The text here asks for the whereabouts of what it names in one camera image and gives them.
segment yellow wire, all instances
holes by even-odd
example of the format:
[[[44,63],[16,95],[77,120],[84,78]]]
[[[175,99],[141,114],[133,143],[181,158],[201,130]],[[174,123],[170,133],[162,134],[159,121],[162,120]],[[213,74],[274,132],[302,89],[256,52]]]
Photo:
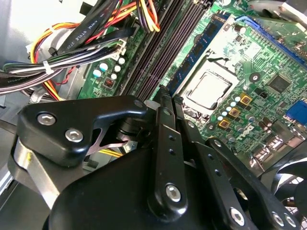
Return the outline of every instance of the yellow wire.
[[[112,154],[117,154],[117,155],[119,155],[119,156],[122,156],[122,155],[123,155],[122,153],[115,152],[115,151],[112,151],[112,150],[109,150],[109,149],[104,149],[103,151],[109,152],[109,153],[112,153]]]
[[[75,23],[59,23],[59,24],[57,24],[57,25],[55,25],[55,26],[53,26],[52,28],[54,29],[54,30],[57,30],[59,27],[61,27],[61,26],[70,26],[70,25],[74,25]],[[49,34],[51,34],[52,33],[52,31],[50,30],[50,29],[47,29],[34,43],[33,43],[33,45],[32,45],[32,48],[31,48],[31,52],[30,52],[30,59],[31,59],[31,63],[34,63],[35,61],[34,61],[34,48],[35,48],[35,46],[36,46],[36,44],[38,43],[38,41],[39,40],[41,40],[44,36],[47,36],[47,35],[49,35]]]
[[[109,156],[112,156],[112,157],[121,157],[121,155],[118,155],[118,154],[114,154],[114,153],[110,153],[110,152],[107,152],[107,151],[105,151],[105,149],[104,150],[101,150],[101,151],[99,151],[100,153],[103,153],[103,154],[106,154],[106,155],[109,155]]]
[[[157,32],[160,31],[160,29],[155,25],[153,19],[151,18],[151,16],[149,15],[149,12],[147,10],[147,6],[146,6],[146,3],[145,3],[145,0],[141,0],[141,6],[143,8],[143,11],[144,11],[144,14],[145,14],[145,18],[146,18],[146,21],[148,23],[148,27],[149,27],[149,30],[151,32],[153,32],[154,30],[156,30]]]
[[[133,6],[133,7],[129,8],[128,10],[126,10],[126,11],[120,13],[120,14],[117,16],[117,18],[120,18],[120,17],[122,17],[122,16],[125,16],[125,15],[131,13],[132,11],[136,10],[136,8],[137,8],[137,6]]]
[[[59,23],[55,26],[53,26],[52,28],[54,30],[57,30],[59,27],[61,26],[71,26],[71,25],[74,25],[74,23]],[[53,32],[50,30],[50,29],[47,29],[41,36],[39,39],[37,39],[33,45],[32,45],[32,48],[31,48],[31,52],[30,52],[30,58],[31,58],[31,63],[35,63],[35,57],[34,57],[34,49],[35,49],[35,46],[36,44],[41,40],[43,39],[44,37],[52,34]],[[58,95],[58,93],[56,91],[54,91],[51,86],[48,84],[48,82],[44,82],[44,84],[46,85],[46,87],[48,87],[48,89],[55,95],[55,97],[59,100],[59,101],[63,101],[63,99]]]
[[[57,92],[55,92],[51,86],[48,84],[48,82],[44,82],[44,84],[48,87],[48,89],[56,96],[56,98],[59,100],[59,101],[62,101],[63,99],[60,98],[60,96],[58,95]]]

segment white wire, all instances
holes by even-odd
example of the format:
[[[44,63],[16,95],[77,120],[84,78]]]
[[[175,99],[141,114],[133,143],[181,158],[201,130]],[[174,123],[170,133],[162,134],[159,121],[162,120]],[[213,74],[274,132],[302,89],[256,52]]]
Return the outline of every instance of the white wire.
[[[75,58],[72,58],[72,59],[69,59],[69,60],[66,60],[66,61],[63,61],[63,62],[59,62],[59,63],[56,63],[56,64],[51,64],[49,65],[50,68],[54,68],[54,67],[57,67],[57,66],[61,66],[61,65],[65,65],[65,64],[69,64],[69,63],[72,63],[72,62],[75,62],[75,61],[78,61],[80,59],[83,59],[83,58],[87,58],[89,56],[92,56],[96,53],[98,53],[100,50],[102,50],[104,47],[100,47],[98,48],[97,50],[91,52],[91,53],[88,53],[88,54],[85,54],[85,55],[81,55],[79,57],[75,57]],[[16,74],[16,73],[24,73],[24,72],[30,72],[30,71],[37,71],[37,70],[45,70],[45,67],[42,66],[42,67],[33,67],[33,68],[25,68],[25,69],[17,69],[17,70],[13,70],[13,71],[10,71],[11,74]]]

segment blue slot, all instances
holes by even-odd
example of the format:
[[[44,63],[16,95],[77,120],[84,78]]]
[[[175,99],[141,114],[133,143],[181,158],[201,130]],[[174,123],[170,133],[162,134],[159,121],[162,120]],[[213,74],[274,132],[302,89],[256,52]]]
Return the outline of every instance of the blue slot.
[[[246,25],[249,25],[252,27],[255,31],[257,31],[259,34],[267,38],[269,41],[271,41],[275,46],[277,46],[279,49],[281,49],[286,55],[293,58],[296,62],[301,64],[306,70],[307,70],[307,63],[301,59],[297,54],[293,53],[291,50],[289,50],[284,45],[278,43],[275,38],[267,33],[257,22],[255,22],[253,19],[251,19],[248,16],[240,16],[236,18],[236,22],[243,22]]]

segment wire bundle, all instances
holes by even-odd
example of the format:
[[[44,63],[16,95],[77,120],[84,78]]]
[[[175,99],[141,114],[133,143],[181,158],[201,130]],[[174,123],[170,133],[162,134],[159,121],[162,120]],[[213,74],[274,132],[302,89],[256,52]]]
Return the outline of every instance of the wire bundle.
[[[42,84],[53,100],[62,100],[55,85],[67,83],[69,75],[76,66],[99,61],[116,52],[119,39],[132,36],[134,33],[134,29],[126,28],[102,36],[108,27],[128,17],[137,9],[138,12],[141,12],[139,13],[139,19],[142,20],[140,23],[146,31],[158,32],[160,30],[152,0],[149,0],[149,6],[151,10],[146,6],[144,0],[137,0],[125,6],[122,6],[122,0],[99,0],[81,23],[53,25],[33,43],[30,51],[31,64],[10,61],[3,66],[5,72],[0,72],[0,94],[23,91],[28,95],[31,91],[26,91],[26,89]],[[85,31],[84,27],[87,27],[89,32],[86,33],[86,36],[76,39],[80,31]],[[59,50],[55,50],[57,56],[38,63],[41,45],[54,31],[59,29],[73,29],[73,31]],[[70,70],[62,82],[51,81],[53,77],[67,68]]]
[[[157,12],[154,7],[153,0],[148,0],[151,11],[146,6],[145,0],[136,0],[136,6],[138,10],[139,20],[142,28],[146,32],[159,32],[160,26],[158,23]]]

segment cable tie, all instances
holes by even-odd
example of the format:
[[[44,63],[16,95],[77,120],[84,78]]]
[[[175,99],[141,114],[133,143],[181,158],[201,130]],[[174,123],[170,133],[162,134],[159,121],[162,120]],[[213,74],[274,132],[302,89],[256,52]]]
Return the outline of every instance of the cable tie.
[[[44,67],[46,69],[46,74],[53,74],[54,70],[51,69],[49,63],[47,61],[43,61]]]

